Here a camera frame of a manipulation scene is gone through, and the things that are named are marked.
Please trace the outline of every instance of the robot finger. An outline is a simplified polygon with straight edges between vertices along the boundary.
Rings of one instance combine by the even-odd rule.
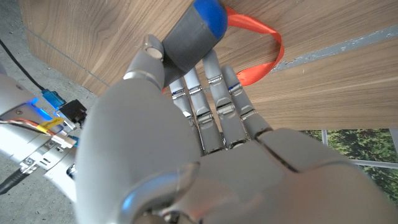
[[[189,89],[192,105],[197,117],[197,124],[205,154],[210,154],[224,149],[221,134],[218,131],[213,113],[210,110],[209,103],[207,102],[205,94],[201,88],[196,69],[191,69],[184,76],[184,79]]]
[[[254,109],[233,68],[225,65],[221,71],[236,111],[239,113],[249,137],[255,139],[258,135],[266,131],[272,131],[271,126]]]
[[[180,108],[181,112],[188,120],[191,130],[198,140],[197,143],[199,144],[200,148],[202,149],[203,147],[202,147],[202,143],[200,140],[199,130],[198,130],[197,124],[195,122],[195,116],[193,115],[193,111],[192,111],[189,99],[185,94],[184,84],[183,84],[181,78],[179,78],[178,80],[175,80],[174,82],[172,82],[170,84],[170,91],[172,92],[172,98],[173,98],[174,105],[177,106],[178,108]]]
[[[239,114],[237,113],[231,95],[221,74],[220,65],[214,50],[211,50],[203,58],[205,75],[208,79],[211,94],[213,96],[221,128],[224,132],[226,147],[232,149],[247,141]]]

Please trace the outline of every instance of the screw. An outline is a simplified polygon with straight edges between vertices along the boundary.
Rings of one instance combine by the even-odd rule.
[[[54,142],[54,141],[49,141],[49,142],[47,143],[47,145],[48,145],[49,147],[53,147],[53,146],[55,145],[55,142]]]
[[[27,159],[27,160],[25,161],[25,163],[26,163],[27,165],[31,165],[31,164],[33,163],[33,160],[32,160],[32,159]]]

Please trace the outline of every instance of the window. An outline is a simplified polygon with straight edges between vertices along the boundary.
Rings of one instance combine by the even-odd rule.
[[[352,159],[398,205],[396,129],[314,130],[303,133]]]

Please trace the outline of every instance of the cable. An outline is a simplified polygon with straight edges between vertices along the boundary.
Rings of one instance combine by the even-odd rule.
[[[41,85],[39,85],[36,80],[34,80],[31,75],[29,74],[29,72],[27,72],[27,70],[25,70],[25,68],[17,61],[17,59],[15,59],[15,57],[12,55],[12,53],[10,52],[10,50],[6,47],[6,45],[2,42],[2,40],[0,39],[0,45],[1,47],[4,48],[4,50],[7,52],[8,56],[10,56],[11,60],[18,66],[18,68],[26,75],[26,77],[37,86],[37,88],[39,88],[40,90],[45,90],[44,87],[42,87]]]
[[[18,127],[18,128],[23,128],[23,129],[26,129],[26,130],[28,130],[28,131],[33,131],[33,132],[35,132],[35,133],[38,133],[38,134],[45,134],[45,133],[43,133],[43,132],[41,132],[41,131],[39,131],[39,130],[37,130],[37,129],[33,129],[33,128],[30,128],[30,127],[27,127],[27,126],[23,126],[23,125],[21,125],[21,124],[13,124],[13,123],[9,123],[10,125],[13,125],[13,126],[15,126],[15,127]]]
[[[38,123],[28,120],[28,119],[23,119],[23,118],[8,119],[8,120],[0,119],[0,124],[16,124],[16,125],[19,125],[19,127],[21,127],[21,124],[23,124],[23,125],[28,125],[28,126],[32,127],[31,130],[35,130],[35,131],[36,131],[36,129],[38,129],[38,126],[39,126]],[[50,136],[55,135],[55,133],[51,130],[46,130],[45,132],[40,131],[40,133],[48,134]]]
[[[29,174],[24,174],[21,169],[16,170],[9,177],[7,177],[3,183],[0,184],[0,195],[7,193],[10,189],[23,181],[27,176],[29,176]]]

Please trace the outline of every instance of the wood grain surface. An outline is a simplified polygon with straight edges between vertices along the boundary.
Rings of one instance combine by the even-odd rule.
[[[273,128],[396,128],[398,38],[270,73],[244,89]]]
[[[51,67],[57,68],[58,71],[96,95],[102,95],[102,93],[108,89],[107,85],[90,75],[84,68],[79,67],[30,32],[25,33],[29,43],[29,50],[39,59],[49,64]]]
[[[191,1],[20,0],[19,4],[32,53],[100,95],[123,77],[142,38],[154,34],[163,39]],[[225,3],[277,29],[284,40],[285,61],[398,24],[396,0]],[[398,127],[397,45],[398,40],[392,39],[271,73],[245,90],[274,128]],[[229,63],[236,72],[274,60],[278,48],[269,35],[235,27],[228,28],[215,47],[220,64]],[[200,63],[197,69],[202,85],[208,86]],[[206,95],[211,101],[210,93]]]
[[[123,77],[142,38],[155,34],[163,39],[191,1],[20,0],[20,6],[29,30],[112,85]],[[398,24],[396,0],[224,2],[277,29],[283,36],[286,61]],[[234,27],[216,46],[220,62],[230,63],[237,72],[274,60],[277,49],[269,35]]]

